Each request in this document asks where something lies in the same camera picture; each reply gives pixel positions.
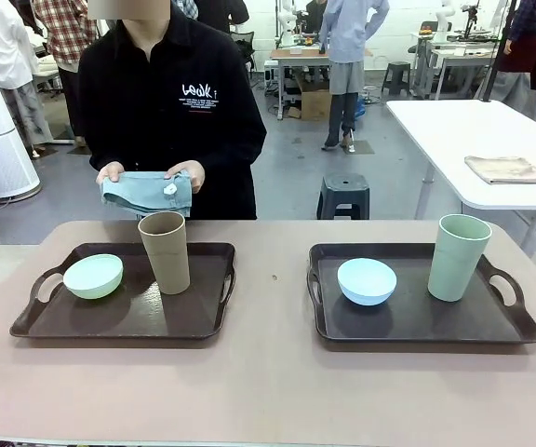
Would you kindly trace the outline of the person's right hand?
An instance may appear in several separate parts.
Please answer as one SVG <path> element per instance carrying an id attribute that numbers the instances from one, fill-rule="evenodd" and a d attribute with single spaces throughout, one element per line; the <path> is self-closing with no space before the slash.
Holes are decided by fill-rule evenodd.
<path id="1" fill-rule="evenodd" d="M 106 179 L 112 183 L 117 183 L 121 174 L 124 172 L 125 168 L 121 163 L 117 161 L 110 162 L 100 169 L 96 178 L 96 183 L 101 185 Z"/>

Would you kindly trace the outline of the person's left hand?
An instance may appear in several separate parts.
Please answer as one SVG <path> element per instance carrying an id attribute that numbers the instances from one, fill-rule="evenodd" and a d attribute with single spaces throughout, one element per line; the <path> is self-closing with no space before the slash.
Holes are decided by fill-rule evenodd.
<path id="1" fill-rule="evenodd" d="M 178 173 L 186 171 L 190 177 L 192 192 L 197 194 L 206 179 L 204 167 L 196 160 L 187 160 L 171 167 L 165 174 L 165 178 L 169 179 Z"/>

